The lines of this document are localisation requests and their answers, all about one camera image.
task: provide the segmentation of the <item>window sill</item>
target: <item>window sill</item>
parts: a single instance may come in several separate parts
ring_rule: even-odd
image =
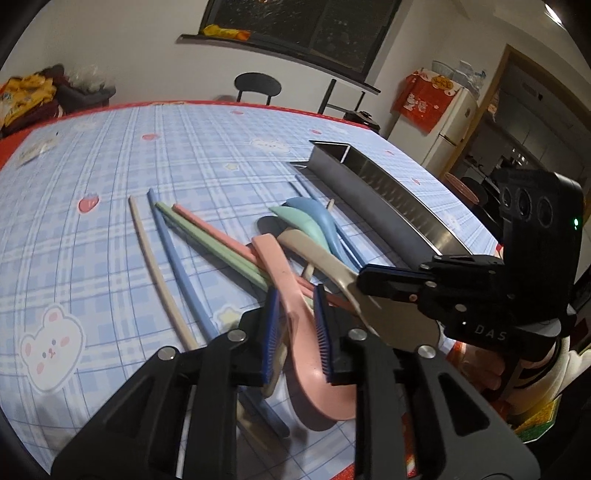
[[[360,82],[358,80],[354,80],[348,78],[347,76],[343,75],[342,73],[334,72],[326,67],[318,65],[316,63],[312,63],[308,60],[298,58],[293,55],[286,54],[279,49],[275,49],[270,47],[269,45],[262,45],[262,44],[255,44],[252,42],[244,42],[239,40],[232,40],[230,38],[214,38],[208,37],[206,35],[189,35],[189,34],[181,34],[177,39],[179,44],[202,44],[202,45],[214,45],[218,47],[229,47],[229,48],[237,48],[239,50],[248,50],[248,51],[255,51],[258,53],[265,53],[267,55],[271,55],[280,59],[293,61],[295,63],[299,63],[300,65],[305,65],[315,70],[319,70],[321,72],[327,73],[339,80],[350,83],[365,92],[373,93],[374,95],[378,95],[381,93],[381,90],[378,90],[376,87],[369,85],[364,82]]]

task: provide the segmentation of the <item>doorway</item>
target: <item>doorway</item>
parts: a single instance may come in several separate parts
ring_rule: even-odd
[[[580,183],[591,216],[591,113],[545,68],[507,45],[464,141],[439,176],[479,190],[498,212],[494,174],[501,167],[555,171]]]

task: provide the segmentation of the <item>red cloth cover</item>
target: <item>red cloth cover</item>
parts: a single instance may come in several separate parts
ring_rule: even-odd
[[[462,88],[456,82],[421,69],[406,78],[406,87],[392,106],[417,127],[429,133]]]

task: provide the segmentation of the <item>blue plaid tablecloth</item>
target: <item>blue plaid tablecloth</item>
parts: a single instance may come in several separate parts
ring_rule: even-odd
[[[147,190],[246,244],[261,232],[270,206],[295,196],[287,162],[308,159],[310,140],[354,145],[474,253],[493,253],[493,237],[431,174],[373,132],[326,118],[243,105],[154,104],[47,125],[14,152],[0,171],[0,405],[43,467],[49,470],[65,443],[159,347],[180,348],[145,266],[128,196],[137,197],[168,286],[204,344],[166,260]],[[50,148],[20,166],[39,145]],[[326,199],[326,186],[309,179]],[[368,260],[402,265],[339,198],[334,216]],[[267,224],[273,222],[281,227]],[[173,240],[221,330],[264,298],[215,257]],[[269,451],[239,436],[240,479],[327,480],[352,463],[353,421],[309,430],[294,414],[285,376],[269,402],[292,436]]]

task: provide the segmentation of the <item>blue chopstick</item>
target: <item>blue chopstick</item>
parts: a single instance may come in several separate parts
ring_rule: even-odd
[[[148,190],[148,201],[150,202],[152,215],[154,215],[156,229],[158,230],[160,240],[164,245],[164,251],[166,252],[170,266],[173,269],[174,276],[177,279],[178,287],[183,294],[185,301],[187,302],[187,307],[189,307],[191,315],[193,315],[197,325],[199,325],[199,330],[201,330],[205,341],[209,343],[219,335],[219,332],[217,331],[217,328],[213,322],[209,319],[209,315],[205,312],[203,304],[199,301],[199,298],[197,298],[197,294],[195,293],[195,289],[191,284],[191,280],[189,280],[189,276],[183,268],[181,259],[173,245],[173,240],[170,238],[168,228],[164,223],[162,212],[156,208],[156,202],[158,199],[156,198],[156,194],[154,193],[153,189]]]
[[[311,198],[313,198],[314,200],[316,200],[317,202],[320,202],[320,199],[316,196],[316,194],[314,193],[314,191],[308,187],[308,185],[306,185],[303,181],[300,180],[299,177],[296,176],[296,179],[298,181],[298,183],[304,187],[304,189],[308,192],[308,195],[310,195]],[[298,187],[293,183],[290,182],[291,186],[299,193],[299,189]],[[339,233],[339,236],[341,237],[341,240],[345,243],[345,245],[347,246],[347,249],[349,250],[349,253],[351,254],[351,260],[355,263],[358,264],[359,268],[363,268],[365,265],[367,265],[367,260],[363,257],[363,254],[359,251],[359,248],[357,248],[355,246],[355,244],[351,241],[351,239],[347,236],[347,234],[345,233],[345,231],[343,230],[343,228],[339,225],[338,222],[335,222],[335,227],[337,232]]]
[[[164,251],[166,252],[166,256],[168,257],[168,261],[170,263],[170,267],[173,270],[174,277],[177,279],[179,290],[183,294],[183,297],[187,302],[187,307],[189,307],[191,315],[193,315],[193,318],[197,322],[199,330],[201,330],[201,333],[205,338],[206,342],[209,343],[219,335],[219,331],[217,327],[213,324],[213,322],[210,320],[209,315],[205,312],[205,308],[203,307],[203,304],[197,297],[197,293],[193,288],[191,280],[189,279],[186,270],[183,268],[181,259],[178,256],[177,250],[173,245],[173,240],[172,238],[170,238],[168,228],[164,223],[164,217],[162,215],[162,212],[160,212],[160,210],[156,208],[156,202],[158,201],[158,199],[156,198],[154,189],[148,190],[148,201],[150,203],[152,215],[154,216],[154,222],[156,223],[156,230],[158,230],[160,241],[164,246]],[[289,427],[285,424],[285,422],[283,422],[283,420],[275,412],[275,410],[273,410],[269,406],[269,404],[265,401],[259,390],[255,388],[241,387],[240,397],[241,399],[245,398],[249,401],[253,408],[259,413],[259,415],[267,422],[269,427],[271,427],[280,438],[289,437]]]

